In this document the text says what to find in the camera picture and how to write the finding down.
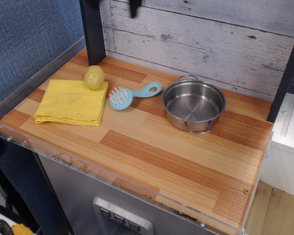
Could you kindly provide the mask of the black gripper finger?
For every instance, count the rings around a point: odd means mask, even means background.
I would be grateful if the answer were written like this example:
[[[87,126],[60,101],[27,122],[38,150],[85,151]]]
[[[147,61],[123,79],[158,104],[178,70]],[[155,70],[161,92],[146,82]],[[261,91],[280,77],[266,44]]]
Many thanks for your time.
[[[99,6],[100,0],[88,0],[90,6]]]
[[[142,5],[142,0],[129,0],[130,17],[135,18],[137,16],[138,8]]]

